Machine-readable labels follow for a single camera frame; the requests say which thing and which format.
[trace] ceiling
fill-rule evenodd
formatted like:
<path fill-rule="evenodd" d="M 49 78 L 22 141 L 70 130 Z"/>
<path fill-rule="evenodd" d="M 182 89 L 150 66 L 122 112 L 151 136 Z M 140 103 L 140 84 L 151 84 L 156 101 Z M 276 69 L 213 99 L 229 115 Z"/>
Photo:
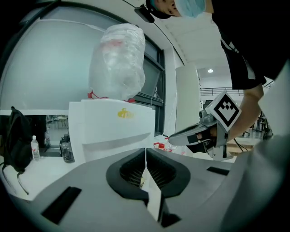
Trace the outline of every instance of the ceiling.
<path fill-rule="evenodd" d="M 134 6 L 145 3 L 145 0 L 126 1 Z M 218 67 L 218 76 L 228 76 L 229 68 L 221 47 L 221 36 L 211 14 L 203 13 L 195 19 L 171 17 L 161 21 L 177 41 L 187 62 L 194 62 L 197 70 L 212 68 L 215 71 Z"/>

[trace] black slot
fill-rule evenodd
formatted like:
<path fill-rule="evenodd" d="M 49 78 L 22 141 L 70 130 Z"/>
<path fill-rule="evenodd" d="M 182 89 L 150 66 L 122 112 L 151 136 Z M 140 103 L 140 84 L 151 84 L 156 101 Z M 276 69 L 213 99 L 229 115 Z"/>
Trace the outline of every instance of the black slot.
<path fill-rule="evenodd" d="M 209 167 L 209 168 L 207 169 L 207 171 L 214 172 L 214 173 L 217 173 L 217 174 L 220 174 L 220 175 L 224 175 L 224 176 L 227 176 L 228 173 L 230 172 L 229 170 L 226 170 L 226 169 L 220 169 L 220 168 L 215 168 L 215 167 Z"/>
<path fill-rule="evenodd" d="M 80 192 L 81 189 L 79 188 L 68 187 L 42 212 L 42 216 L 58 224 Z"/>

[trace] face mask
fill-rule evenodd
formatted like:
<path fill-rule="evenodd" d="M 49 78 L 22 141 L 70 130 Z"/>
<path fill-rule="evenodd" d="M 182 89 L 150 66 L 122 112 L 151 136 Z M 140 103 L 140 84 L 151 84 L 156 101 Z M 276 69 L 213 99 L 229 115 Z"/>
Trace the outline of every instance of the face mask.
<path fill-rule="evenodd" d="M 205 10 L 205 0 L 175 0 L 175 5 L 183 17 L 196 18 Z"/>

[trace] window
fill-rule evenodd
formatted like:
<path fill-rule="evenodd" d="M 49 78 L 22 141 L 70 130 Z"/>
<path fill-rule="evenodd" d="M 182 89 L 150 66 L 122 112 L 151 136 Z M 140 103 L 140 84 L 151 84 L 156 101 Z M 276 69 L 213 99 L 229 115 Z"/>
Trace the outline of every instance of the window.
<path fill-rule="evenodd" d="M 55 24 L 55 21 L 46 21 L 45 25 L 47 27 L 52 27 L 54 30 L 56 30 L 58 27 L 61 27 L 61 24 L 64 24 L 64 20 L 71 21 L 71 22 L 77 22 L 77 23 L 83 23 L 83 24 L 90 24 L 94 25 L 99 29 L 99 32 L 94 35 L 94 39 L 96 41 L 96 44 L 98 41 L 100 41 L 100 38 L 102 36 L 102 33 L 110 26 L 120 23 L 127 23 L 123 19 L 109 13 L 106 11 L 103 11 L 101 9 L 98 9 L 96 7 L 80 4 L 80 3 L 73 3 L 73 2 L 55 2 L 54 7 L 51 7 L 48 9 L 49 3 L 41 3 L 36 4 L 35 9 L 32 10 L 26 17 L 24 17 L 21 20 L 21 23 L 23 25 L 29 24 L 31 25 L 33 21 L 36 20 L 36 18 L 40 19 L 57 19 L 59 20 L 58 26 L 53 26 Z M 66 28 L 67 30 L 73 31 L 74 28 L 79 27 L 79 29 L 85 31 L 88 30 L 86 27 L 79 25 L 69 25 L 69 28 Z M 146 45 L 145 45 L 145 55 L 144 55 L 144 72 L 145 72 L 145 84 L 141 90 L 140 93 L 138 93 L 135 96 L 135 101 L 137 104 L 141 104 L 144 106 L 151 107 L 156 112 L 156 122 L 155 122 L 155 132 L 162 134 L 164 129 L 164 96 L 165 96 L 165 72 L 164 72 L 164 54 L 163 51 L 158 48 L 157 45 L 154 44 L 153 41 L 151 41 L 146 35 Z M 90 46 L 89 43 L 84 39 L 79 39 L 79 41 L 84 41 L 86 43 L 86 46 Z"/>

